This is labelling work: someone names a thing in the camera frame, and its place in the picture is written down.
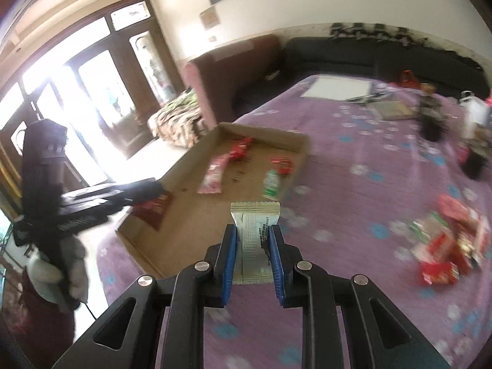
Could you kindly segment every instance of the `metal screw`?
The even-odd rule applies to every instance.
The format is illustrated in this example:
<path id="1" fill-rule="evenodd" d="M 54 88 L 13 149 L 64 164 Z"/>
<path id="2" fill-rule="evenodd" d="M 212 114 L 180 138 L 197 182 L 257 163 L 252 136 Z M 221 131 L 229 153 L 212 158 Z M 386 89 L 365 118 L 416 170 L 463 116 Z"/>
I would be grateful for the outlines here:
<path id="1" fill-rule="evenodd" d="M 297 268 L 301 271 L 308 271 L 312 268 L 312 263 L 309 261 L 299 261 L 297 263 Z"/>
<path id="2" fill-rule="evenodd" d="M 149 275 L 140 276 L 138 278 L 138 284 L 142 287 L 146 287 L 152 284 L 152 278 Z"/>
<path id="3" fill-rule="evenodd" d="M 210 263 L 205 261 L 200 261 L 195 263 L 195 269 L 200 272 L 205 272 L 210 267 Z"/>
<path id="4" fill-rule="evenodd" d="M 369 283 L 369 279 L 364 275 L 355 275 L 354 283 L 358 284 L 359 286 L 365 286 Z"/>

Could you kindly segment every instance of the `maroon clothing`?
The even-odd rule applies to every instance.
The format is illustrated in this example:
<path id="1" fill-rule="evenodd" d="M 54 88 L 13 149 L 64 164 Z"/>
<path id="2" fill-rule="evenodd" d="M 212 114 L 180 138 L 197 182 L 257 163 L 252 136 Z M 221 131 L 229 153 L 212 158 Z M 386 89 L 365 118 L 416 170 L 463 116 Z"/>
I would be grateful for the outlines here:
<path id="1" fill-rule="evenodd" d="M 25 269 L 22 287 L 21 299 L 27 315 L 12 333 L 37 369 L 49 369 L 73 343 L 74 314 L 61 313 L 56 304 L 41 298 Z"/>

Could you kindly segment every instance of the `notice paper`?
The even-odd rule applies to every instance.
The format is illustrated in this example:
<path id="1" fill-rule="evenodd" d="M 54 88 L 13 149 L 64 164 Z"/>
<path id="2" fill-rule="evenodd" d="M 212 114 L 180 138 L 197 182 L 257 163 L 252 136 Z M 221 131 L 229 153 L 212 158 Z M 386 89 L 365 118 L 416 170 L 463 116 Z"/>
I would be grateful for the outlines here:
<path id="1" fill-rule="evenodd" d="M 340 76 L 321 76 L 301 97 L 345 101 L 369 95 L 371 87 L 371 81 Z"/>

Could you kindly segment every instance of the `white wall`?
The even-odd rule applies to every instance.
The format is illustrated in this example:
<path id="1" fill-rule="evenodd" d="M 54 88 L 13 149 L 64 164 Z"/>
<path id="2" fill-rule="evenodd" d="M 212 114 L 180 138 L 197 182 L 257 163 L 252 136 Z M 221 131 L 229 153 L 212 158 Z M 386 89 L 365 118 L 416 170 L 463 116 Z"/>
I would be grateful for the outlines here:
<path id="1" fill-rule="evenodd" d="M 221 24 L 205 31 L 209 0 L 152 0 L 176 60 L 249 35 L 329 22 L 387 23 L 429 33 L 492 59 L 492 34 L 469 0 L 222 0 Z M 217 43 L 210 43 L 210 36 Z"/>

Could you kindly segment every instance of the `black sofa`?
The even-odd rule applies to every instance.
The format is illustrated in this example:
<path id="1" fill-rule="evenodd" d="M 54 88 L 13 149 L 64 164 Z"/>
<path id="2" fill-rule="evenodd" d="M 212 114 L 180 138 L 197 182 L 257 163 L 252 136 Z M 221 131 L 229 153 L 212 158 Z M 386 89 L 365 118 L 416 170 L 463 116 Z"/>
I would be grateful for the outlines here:
<path id="1" fill-rule="evenodd" d="M 238 90 L 232 102 L 236 117 L 252 111 L 309 75 L 336 73 L 399 83 L 404 70 L 420 82 L 431 83 L 437 93 L 455 98 L 472 90 L 484 99 L 490 87 L 483 68 L 454 51 L 423 46 L 405 47 L 398 42 L 373 39 L 300 37 L 290 40 L 270 71 L 279 71 Z"/>
<path id="2" fill-rule="evenodd" d="M 309 75 L 337 73 L 399 83 L 407 69 L 444 96 L 459 98 L 464 90 L 480 98 L 489 95 L 483 69 L 469 58 L 375 39 L 299 37 L 282 48 L 277 36 L 259 36 L 190 60 L 183 78 L 195 89 L 203 117 L 213 128 L 251 112 Z"/>

